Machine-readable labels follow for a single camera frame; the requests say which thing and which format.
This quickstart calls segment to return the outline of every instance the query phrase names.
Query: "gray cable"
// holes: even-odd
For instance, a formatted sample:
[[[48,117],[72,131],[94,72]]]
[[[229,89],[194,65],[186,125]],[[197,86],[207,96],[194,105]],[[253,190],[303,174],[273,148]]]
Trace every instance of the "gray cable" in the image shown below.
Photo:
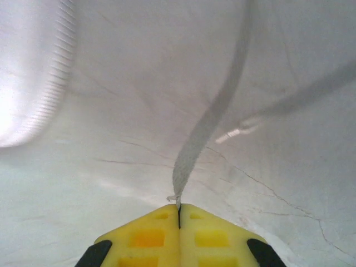
[[[230,104],[240,81],[250,42],[253,21],[254,0],[246,0],[243,22],[239,30],[238,40],[230,72],[211,106],[205,111],[202,118],[195,125],[188,140],[180,150],[173,169],[174,196],[168,200],[175,200],[178,209],[181,205],[181,195],[195,162],[201,151],[215,131],[221,117]]]

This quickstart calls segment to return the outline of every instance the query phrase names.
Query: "yellow plastic part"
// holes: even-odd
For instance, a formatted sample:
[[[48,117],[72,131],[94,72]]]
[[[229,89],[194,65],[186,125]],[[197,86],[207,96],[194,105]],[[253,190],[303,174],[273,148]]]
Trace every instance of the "yellow plastic part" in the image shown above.
[[[190,204],[180,220],[182,267],[259,267],[246,242],[261,236]]]
[[[100,236],[112,246],[101,267],[179,267],[176,205],[166,205]]]
[[[101,267],[259,267],[247,246],[261,236],[190,204],[166,205],[100,236],[112,241]]]

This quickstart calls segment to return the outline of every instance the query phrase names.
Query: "black rubber tip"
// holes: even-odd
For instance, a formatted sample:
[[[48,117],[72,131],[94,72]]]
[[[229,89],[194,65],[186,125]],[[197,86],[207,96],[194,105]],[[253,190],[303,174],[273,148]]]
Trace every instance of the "black rubber tip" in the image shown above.
[[[249,239],[247,245],[260,267],[286,267],[270,245],[257,239]]]
[[[178,228],[180,229],[180,211],[182,209],[182,205],[180,205],[179,209],[178,209]]]
[[[90,246],[75,267],[100,267],[109,252],[111,245],[111,241],[104,240]]]

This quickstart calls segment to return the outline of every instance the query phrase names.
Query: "white curved surface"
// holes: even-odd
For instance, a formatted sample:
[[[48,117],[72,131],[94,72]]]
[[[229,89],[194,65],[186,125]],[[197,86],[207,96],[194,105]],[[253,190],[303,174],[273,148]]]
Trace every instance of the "white curved surface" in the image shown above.
[[[62,100],[75,45],[71,0],[0,4],[0,147],[24,144]]]
[[[0,151],[0,265],[74,266],[96,237],[166,204],[175,157],[227,73],[233,7],[78,1],[60,115],[41,139]],[[261,234],[288,266],[355,266],[356,85],[324,93],[322,83],[352,70],[353,2],[266,1],[258,14],[240,92],[183,201]],[[254,132],[214,143],[303,89],[317,100],[302,95]]]

